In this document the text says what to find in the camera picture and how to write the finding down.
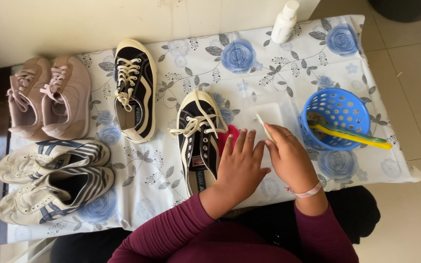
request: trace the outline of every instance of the floral tablecloth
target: floral tablecloth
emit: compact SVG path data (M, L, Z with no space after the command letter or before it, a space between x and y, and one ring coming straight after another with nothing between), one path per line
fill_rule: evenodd
M242 128L241 99L252 94L286 91L301 111L318 89L340 87L366 101L371 134L393 144L318 152L307 149L326 191L377 182L418 182L421 172L408 165L368 68L359 37L362 15L345 15L297 23L290 41L270 40L271 28L173 40L145 45L158 68L157 132L146 144L128 141L117 127L113 107L115 50L77 56L90 72L92 98L88 139L111 150L107 164L115 172L107 193L64 218L42 225L8 226L8 242L123 227L135 230L161 212L186 200L179 148L167 134L177 109L198 84L207 86L225 122ZM14 136L11 149L29 144ZM268 174L256 192L238 205L262 206L295 198L277 175Z

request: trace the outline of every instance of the white sneaker with blue stripes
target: white sneaker with blue stripes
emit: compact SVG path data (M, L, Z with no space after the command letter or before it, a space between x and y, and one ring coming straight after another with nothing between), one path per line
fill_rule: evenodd
M52 170L12 191L0 201L0 219L36 225L72 213L104 194L115 176L106 167Z
M103 166L110 150L99 141L41 141L11 152L0 161L0 181L28 183L50 171Z

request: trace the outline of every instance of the person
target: person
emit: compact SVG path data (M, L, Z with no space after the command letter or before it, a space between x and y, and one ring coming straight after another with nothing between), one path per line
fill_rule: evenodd
M242 129L232 149L233 138L229 136L212 186L133 232L107 230L117 233L96 239L100 242L97 246L102 247L97 250L103 253L99 256L100 252L94 252L95 259L90 256L92 260L85 261L87 253L77 248L83 246L81 251L92 254L95 249L86 248L95 242L92 236L100 237L107 231L81 233L83 237L77 242L59 237L51 262L70 262L66 260L73 259L69 252L64 253L65 258L56 253L66 247L79 252L76 262L101 262L110 256L108 263L358 262L352 243L368 236L380 218L373 196L363 187L324 193L317 187L319 179L310 158L293 134L277 125L264 126L277 144L267 139L254 147L255 131ZM298 193L295 201L256 208L234 220L222 219L252 195L271 171L260 167L264 144L277 175ZM112 247L118 245L111 255Z

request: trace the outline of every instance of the right hand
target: right hand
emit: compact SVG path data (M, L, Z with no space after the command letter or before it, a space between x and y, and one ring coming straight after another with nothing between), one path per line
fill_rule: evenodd
M280 179L295 193L305 193L313 189L319 179L305 148L295 136L287 136L291 134L287 128L268 123L264 127L277 142L276 145L269 139L265 140L272 166Z

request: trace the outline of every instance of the tile floor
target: tile floor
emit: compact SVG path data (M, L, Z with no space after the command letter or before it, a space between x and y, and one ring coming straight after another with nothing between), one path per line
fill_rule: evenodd
M321 0L311 19L347 14L365 15L362 44L371 71L406 159L421 170L421 21L390 21L366 0ZM421 182L367 188L382 217L354 246L360 262L421 262Z

